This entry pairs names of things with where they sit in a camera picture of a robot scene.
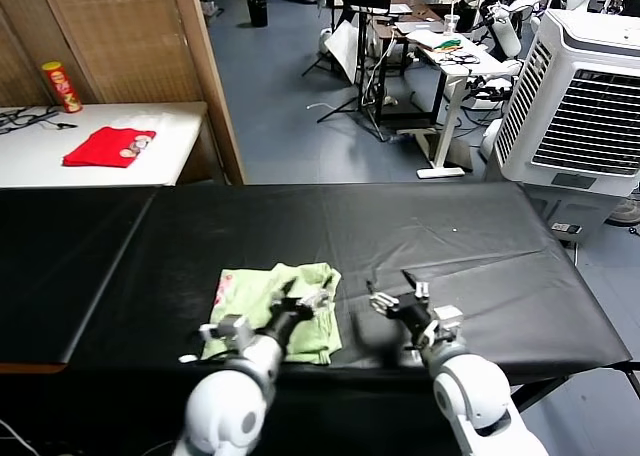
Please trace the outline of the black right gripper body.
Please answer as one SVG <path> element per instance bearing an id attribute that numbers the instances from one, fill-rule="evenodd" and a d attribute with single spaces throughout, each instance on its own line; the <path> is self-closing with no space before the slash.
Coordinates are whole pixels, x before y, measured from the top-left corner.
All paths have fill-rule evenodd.
<path id="1" fill-rule="evenodd" d="M 386 309 L 386 316 L 401 321 L 413 340 L 419 340 L 433 320 L 427 305 L 413 295 L 398 296 L 397 302 Z"/>

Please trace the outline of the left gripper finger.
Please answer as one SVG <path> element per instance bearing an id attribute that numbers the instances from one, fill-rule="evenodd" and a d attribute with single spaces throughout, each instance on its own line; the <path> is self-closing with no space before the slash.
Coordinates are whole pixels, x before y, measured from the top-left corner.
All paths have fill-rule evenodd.
<path id="1" fill-rule="evenodd" d="M 293 286 L 297 281 L 296 277 L 293 277 L 286 282 L 284 282 L 273 294 L 271 298 L 271 305 L 279 305 L 286 299 L 291 292 Z"/>
<path id="2" fill-rule="evenodd" d="M 319 288 L 313 289 L 301 297 L 298 305 L 310 311 L 317 311 L 326 307 L 331 298 L 330 286 L 332 282 L 333 276 L 329 275 Z"/>

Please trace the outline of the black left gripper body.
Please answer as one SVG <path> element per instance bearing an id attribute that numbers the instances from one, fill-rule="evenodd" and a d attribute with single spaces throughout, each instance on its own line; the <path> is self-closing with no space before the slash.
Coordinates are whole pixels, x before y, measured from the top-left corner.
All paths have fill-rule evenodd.
<path id="1" fill-rule="evenodd" d="M 279 345 L 288 345 L 296 326 L 313 318 L 314 311 L 299 298 L 284 298 L 270 307 L 270 318 L 259 329 L 259 334 L 275 340 Z"/>

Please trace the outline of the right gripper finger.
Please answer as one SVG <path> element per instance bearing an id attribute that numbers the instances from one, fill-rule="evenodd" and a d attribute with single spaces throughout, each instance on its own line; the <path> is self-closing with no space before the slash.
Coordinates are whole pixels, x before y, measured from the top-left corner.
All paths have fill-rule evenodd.
<path id="1" fill-rule="evenodd" d="M 382 316 L 391 316 L 399 308 L 399 299 L 379 291 L 371 280 L 366 281 L 370 306 Z"/>
<path id="2" fill-rule="evenodd" d="M 411 286 L 414 291 L 414 296 L 419 301 L 428 301 L 429 300 L 429 283 L 426 281 L 421 281 L 415 276 L 413 273 L 402 270 L 402 275 L 406 279 L 407 283 Z"/>

